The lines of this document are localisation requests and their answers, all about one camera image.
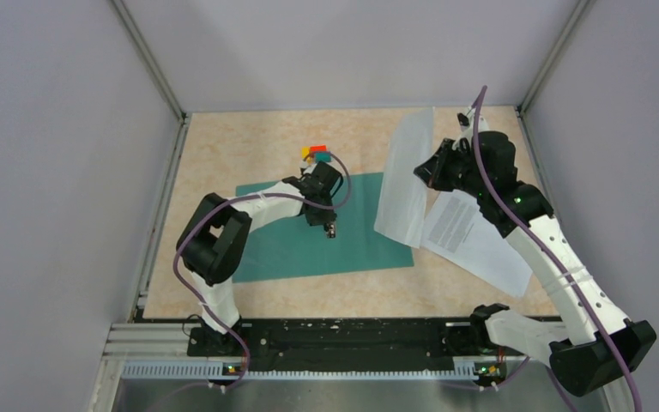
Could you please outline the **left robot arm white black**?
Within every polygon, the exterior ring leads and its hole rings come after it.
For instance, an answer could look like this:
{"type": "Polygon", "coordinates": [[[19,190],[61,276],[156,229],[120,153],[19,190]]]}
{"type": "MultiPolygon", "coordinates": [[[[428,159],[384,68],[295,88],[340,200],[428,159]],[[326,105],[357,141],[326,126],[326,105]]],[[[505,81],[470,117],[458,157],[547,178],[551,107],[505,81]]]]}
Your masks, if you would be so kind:
{"type": "Polygon", "coordinates": [[[183,266],[192,279],[174,274],[198,299],[209,345],[219,354],[237,350],[241,333],[233,293],[233,274],[239,267],[249,234],[280,220],[302,216],[308,226],[336,236],[333,196],[345,183],[342,173],[319,161],[270,186],[239,197],[209,193],[198,204],[178,238],[173,266],[183,266]]]}

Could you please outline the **green file folder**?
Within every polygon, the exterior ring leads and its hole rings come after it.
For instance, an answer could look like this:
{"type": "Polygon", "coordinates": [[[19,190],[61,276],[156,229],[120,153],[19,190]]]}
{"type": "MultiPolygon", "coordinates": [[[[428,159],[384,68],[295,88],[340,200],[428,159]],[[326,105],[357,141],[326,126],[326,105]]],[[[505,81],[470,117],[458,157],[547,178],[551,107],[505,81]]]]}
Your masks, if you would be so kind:
{"type": "Polygon", "coordinates": [[[282,219],[252,232],[233,280],[261,282],[365,270],[412,267],[407,245],[377,233],[382,173],[355,174],[352,194],[337,211],[336,236],[326,237],[305,217],[282,219]]]}

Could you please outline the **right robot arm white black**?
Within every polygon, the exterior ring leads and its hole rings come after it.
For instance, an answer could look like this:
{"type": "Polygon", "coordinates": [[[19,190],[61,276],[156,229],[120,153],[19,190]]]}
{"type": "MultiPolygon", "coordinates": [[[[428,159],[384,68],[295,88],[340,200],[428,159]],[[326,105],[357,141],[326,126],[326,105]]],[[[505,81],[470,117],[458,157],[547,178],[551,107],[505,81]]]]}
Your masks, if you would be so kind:
{"type": "Polygon", "coordinates": [[[430,189],[475,199],[483,218],[531,268],[561,319],[552,325],[503,304],[478,306],[470,317],[471,347],[481,354],[507,347],[542,362],[577,397],[618,379],[630,381],[656,332],[602,290],[565,240],[549,201],[518,178],[516,154],[506,134],[483,131],[442,141],[414,169],[430,189]]]}

